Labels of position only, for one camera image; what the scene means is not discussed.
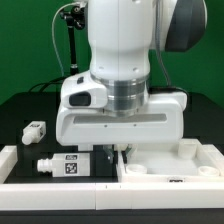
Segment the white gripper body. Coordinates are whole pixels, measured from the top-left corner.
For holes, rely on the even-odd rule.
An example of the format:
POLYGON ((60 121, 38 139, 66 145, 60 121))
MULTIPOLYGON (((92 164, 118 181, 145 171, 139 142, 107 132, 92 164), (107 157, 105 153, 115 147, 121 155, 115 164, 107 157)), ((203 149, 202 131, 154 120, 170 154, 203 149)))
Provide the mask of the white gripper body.
POLYGON ((56 119, 56 139, 80 151, 94 145, 174 143, 183 137, 183 111, 187 94, 182 91, 147 92, 144 77, 129 80, 91 78, 107 88, 103 108, 66 108, 56 119))

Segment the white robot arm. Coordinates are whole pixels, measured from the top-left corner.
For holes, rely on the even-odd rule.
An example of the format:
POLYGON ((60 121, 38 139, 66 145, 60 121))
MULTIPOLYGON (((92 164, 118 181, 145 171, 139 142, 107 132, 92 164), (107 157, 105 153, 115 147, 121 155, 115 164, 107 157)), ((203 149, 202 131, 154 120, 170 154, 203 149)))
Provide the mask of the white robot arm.
POLYGON ((63 146, 174 143, 187 95, 150 94, 148 53, 185 52, 203 36, 204 0, 86 0, 91 62, 61 88, 56 139, 63 146))

